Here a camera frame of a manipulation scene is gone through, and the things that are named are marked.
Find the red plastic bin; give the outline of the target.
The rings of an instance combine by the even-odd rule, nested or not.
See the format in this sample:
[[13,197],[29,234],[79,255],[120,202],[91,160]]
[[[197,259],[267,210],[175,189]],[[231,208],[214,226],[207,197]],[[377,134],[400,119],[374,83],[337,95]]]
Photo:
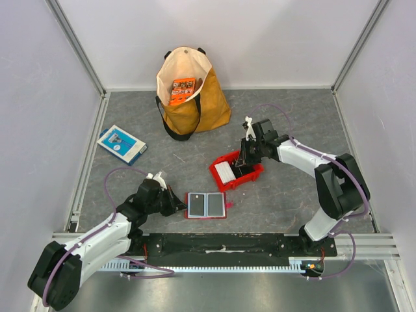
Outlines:
[[[235,190],[237,187],[244,183],[254,182],[264,171],[262,164],[255,164],[254,166],[235,166],[235,160],[239,155],[239,150],[232,151],[231,153],[225,154],[217,158],[210,166],[209,171],[219,189],[220,192],[225,192],[228,190]],[[223,185],[216,170],[215,164],[227,161],[231,165],[231,169],[235,174],[236,180],[230,181],[229,183]]]

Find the black credit card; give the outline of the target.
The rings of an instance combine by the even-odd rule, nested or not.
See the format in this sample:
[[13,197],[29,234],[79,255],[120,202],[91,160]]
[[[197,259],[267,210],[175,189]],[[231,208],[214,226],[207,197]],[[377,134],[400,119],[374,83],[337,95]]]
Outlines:
[[188,215],[202,217],[205,215],[205,195],[190,193],[188,195]]

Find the red leather card holder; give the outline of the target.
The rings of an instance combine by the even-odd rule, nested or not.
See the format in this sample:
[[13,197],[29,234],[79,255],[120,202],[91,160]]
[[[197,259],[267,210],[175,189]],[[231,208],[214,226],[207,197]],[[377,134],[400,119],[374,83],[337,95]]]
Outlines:
[[[205,215],[202,217],[190,217],[188,215],[189,205],[188,199],[190,193],[205,195]],[[225,192],[188,192],[185,194],[185,204],[187,208],[184,217],[189,220],[209,220],[209,219],[225,219],[227,218],[228,209],[233,207],[233,202],[228,201]]]

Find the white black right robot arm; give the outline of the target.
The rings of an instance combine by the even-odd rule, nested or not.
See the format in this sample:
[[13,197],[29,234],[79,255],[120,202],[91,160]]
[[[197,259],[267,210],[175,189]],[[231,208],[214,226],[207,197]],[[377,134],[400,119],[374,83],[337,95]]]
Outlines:
[[314,255],[341,222],[356,216],[360,207],[369,210],[368,186],[355,158],[325,154],[301,144],[290,135],[278,135],[269,119],[253,123],[245,117],[245,137],[241,140],[235,166],[254,166],[264,158],[291,165],[315,179],[319,209],[298,232],[299,251]]

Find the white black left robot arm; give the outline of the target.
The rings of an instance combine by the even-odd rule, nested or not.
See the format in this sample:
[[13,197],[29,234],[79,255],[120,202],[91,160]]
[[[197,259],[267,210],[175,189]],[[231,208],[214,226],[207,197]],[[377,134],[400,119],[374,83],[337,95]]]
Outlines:
[[186,209],[170,185],[146,178],[102,223],[61,244],[52,241],[43,249],[27,286],[46,307],[59,311],[76,296],[82,284],[110,260],[143,247],[141,225],[149,215],[170,216]]

